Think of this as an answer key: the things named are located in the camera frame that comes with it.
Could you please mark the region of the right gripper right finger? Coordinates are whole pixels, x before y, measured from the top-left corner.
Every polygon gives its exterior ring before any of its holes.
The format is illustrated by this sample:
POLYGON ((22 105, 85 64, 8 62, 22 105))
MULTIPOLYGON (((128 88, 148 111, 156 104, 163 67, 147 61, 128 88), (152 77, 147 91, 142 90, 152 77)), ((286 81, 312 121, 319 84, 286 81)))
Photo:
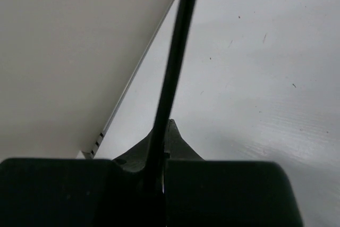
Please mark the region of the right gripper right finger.
POLYGON ((302 226, 291 183, 270 161, 208 161, 174 120, 165 139, 168 226, 302 226))

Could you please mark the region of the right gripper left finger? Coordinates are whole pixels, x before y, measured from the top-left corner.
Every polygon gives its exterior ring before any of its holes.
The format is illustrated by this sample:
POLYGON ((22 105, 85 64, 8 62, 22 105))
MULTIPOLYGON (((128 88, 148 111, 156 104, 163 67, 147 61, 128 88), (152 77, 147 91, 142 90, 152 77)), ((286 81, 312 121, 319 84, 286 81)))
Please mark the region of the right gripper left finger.
POLYGON ((107 159, 1 162, 1 226, 165 226, 160 167, 107 159))

